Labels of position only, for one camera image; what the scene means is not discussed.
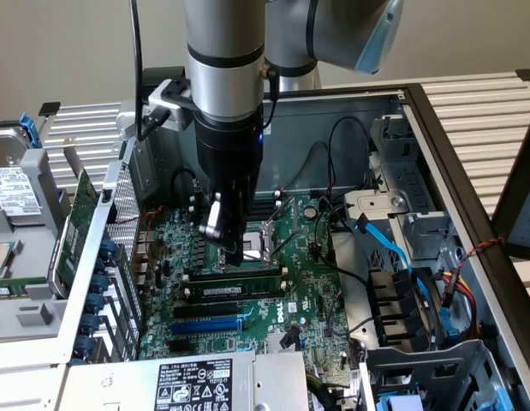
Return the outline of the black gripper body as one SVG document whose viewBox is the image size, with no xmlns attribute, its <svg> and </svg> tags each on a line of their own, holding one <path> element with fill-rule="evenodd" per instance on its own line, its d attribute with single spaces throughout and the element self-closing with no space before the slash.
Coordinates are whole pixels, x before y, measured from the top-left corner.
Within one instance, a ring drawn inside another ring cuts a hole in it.
<svg viewBox="0 0 530 411">
<path fill-rule="evenodd" d="M 234 216 L 247 216 L 253 207 L 263 159 L 263 107 L 236 122 L 215 121 L 201 112 L 194 120 L 199 166 L 212 192 L 221 195 Z"/>
</svg>

